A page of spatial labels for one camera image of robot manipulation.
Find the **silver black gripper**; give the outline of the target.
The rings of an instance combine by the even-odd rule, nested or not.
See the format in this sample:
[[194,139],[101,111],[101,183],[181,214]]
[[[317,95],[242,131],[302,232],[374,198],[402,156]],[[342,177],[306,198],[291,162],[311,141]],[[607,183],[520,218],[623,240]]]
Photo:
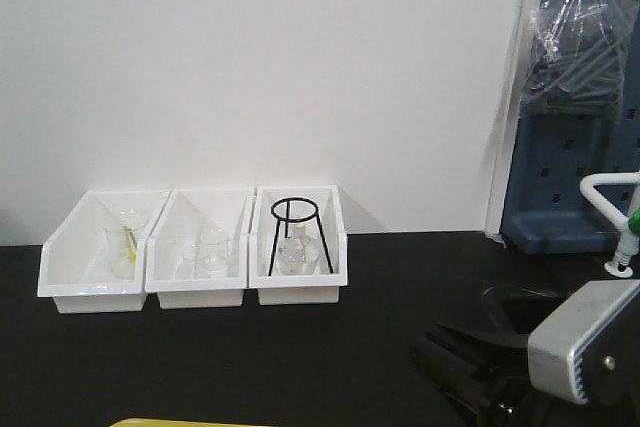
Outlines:
[[[530,334],[437,323],[411,344],[410,361],[465,426],[638,425],[638,281],[568,294]],[[520,398],[499,404],[500,379],[480,352],[522,355]]]

